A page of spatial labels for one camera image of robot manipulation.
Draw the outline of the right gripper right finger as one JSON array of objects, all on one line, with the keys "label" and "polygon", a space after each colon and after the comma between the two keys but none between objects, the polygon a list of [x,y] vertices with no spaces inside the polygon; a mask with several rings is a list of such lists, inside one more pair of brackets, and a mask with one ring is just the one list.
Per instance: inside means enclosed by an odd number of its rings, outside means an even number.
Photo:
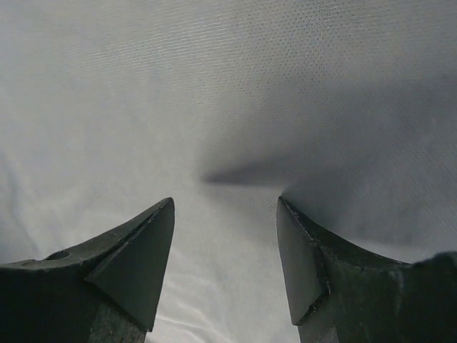
[{"label": "right gripper right finger", "polygon": [[278,198],[278,248],[302,342],[454,342],[456,253],[389,259],[324,229]]}]

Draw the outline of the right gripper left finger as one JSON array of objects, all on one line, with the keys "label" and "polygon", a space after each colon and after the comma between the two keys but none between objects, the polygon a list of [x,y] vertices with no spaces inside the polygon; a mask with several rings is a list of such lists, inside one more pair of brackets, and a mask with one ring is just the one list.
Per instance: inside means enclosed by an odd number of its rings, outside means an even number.
[{"label": "right gripper left finger", "polygon": [[42,260],[1,265],[3,342],[144,342],[154,327],[174,201]]}]

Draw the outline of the dark grey t-shirt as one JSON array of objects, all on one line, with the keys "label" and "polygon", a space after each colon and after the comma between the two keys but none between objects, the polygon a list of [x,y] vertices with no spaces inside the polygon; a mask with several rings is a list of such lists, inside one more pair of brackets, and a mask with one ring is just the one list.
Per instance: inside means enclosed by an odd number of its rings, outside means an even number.
[{"label": "dark grey t-shirt", "polygon": [[166,197],[149,342],[296,342],[287,196],[414,262],[456,248],[454,1],[3,1],[1,261]]}]

